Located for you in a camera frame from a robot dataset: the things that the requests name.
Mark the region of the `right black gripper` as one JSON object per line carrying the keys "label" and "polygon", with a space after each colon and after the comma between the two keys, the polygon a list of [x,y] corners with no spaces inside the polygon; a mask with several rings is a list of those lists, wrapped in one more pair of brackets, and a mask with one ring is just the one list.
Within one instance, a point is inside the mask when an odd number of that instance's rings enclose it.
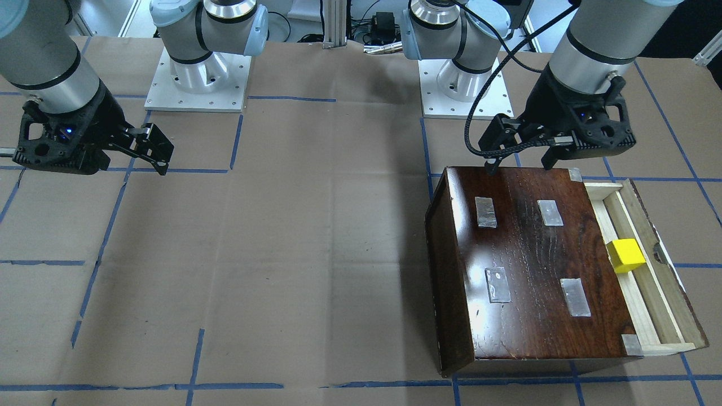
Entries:
{"label": "right black gripper", "polygon": [[174,146],[154,123],[129,124],[106,85],[76,111],[51,114],[36,101],[23,105],[20,136],[12,160],[28,169],[92,175],[107,170],[116,150],[149,162],[166,175]]}

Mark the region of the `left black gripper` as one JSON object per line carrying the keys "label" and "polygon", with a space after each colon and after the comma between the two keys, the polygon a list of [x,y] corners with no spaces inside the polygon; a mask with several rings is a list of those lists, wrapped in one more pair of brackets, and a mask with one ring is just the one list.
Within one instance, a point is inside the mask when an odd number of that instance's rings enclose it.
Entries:
{"label": "left black gripper", "polygon": [[501,158],[529,147],[547,146],[541,158],[551,170],[558,158],[618,155],[636,144],[621,90],[622,76],[608,82],[602,94],[583,94],[558,81],[546,67],[529,95],[526,109],[516,119],[498,114],[479,140],[487,157],[487,174],[495,174]]}

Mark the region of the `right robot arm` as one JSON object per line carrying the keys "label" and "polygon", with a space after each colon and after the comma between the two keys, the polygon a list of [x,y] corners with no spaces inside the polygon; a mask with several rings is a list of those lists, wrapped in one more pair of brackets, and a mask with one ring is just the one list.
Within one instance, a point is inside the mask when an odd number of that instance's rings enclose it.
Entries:
{"label": "right robot arm", "polygon": [[[174,146],[154,123],[132,126],[65,31],[71,1],[2,2],[2,77],[25,95],[18,144],[8,153],[27,169],[92,175],[109,150],[168,171]],[[227,55],[258,56],[268,10],[256,1],[152,1],[149,6],[182,100],[232,87]]]}

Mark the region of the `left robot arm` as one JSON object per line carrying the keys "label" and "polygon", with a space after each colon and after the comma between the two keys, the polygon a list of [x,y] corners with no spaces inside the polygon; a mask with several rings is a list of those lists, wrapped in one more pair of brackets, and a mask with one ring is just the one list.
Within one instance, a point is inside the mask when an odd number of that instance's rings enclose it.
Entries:
{"label": "left robot arm", "polygon": [[572,1],[573,15],[518,118],[498,113],[477,146],[470,140],[474,112],[502,68],[494,67],[510,28],[507,10],[493,1],[410,1],[400,26],[404,54],[446,61],[439,83],[451,98],[471,103],[464,141],[495,173],[500,163],[531,147],[546,147],[542,165],[619,155],[632,148],[622,89],[624,72],[678,5],[677,1]]}

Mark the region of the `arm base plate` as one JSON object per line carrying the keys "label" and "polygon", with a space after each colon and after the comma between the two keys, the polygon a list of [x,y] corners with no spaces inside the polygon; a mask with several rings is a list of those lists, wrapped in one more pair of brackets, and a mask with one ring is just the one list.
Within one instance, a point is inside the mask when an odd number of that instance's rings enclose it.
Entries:
{"label": "arm base plate", "polygon": [[[499,62],[482,74],[459,70],[451,60],[418,62],[422,109],[425,118],[467,118],[472,102]],[[498,113],[515,116],[503,75],[498,73],[474,110],[474,119],[491,119]]]}
{"label": "arm base plate", "polygon": [[213,53],[197,64],[181,64],[163,51],[148,90],[150,111],[241,113],[251,57]]}

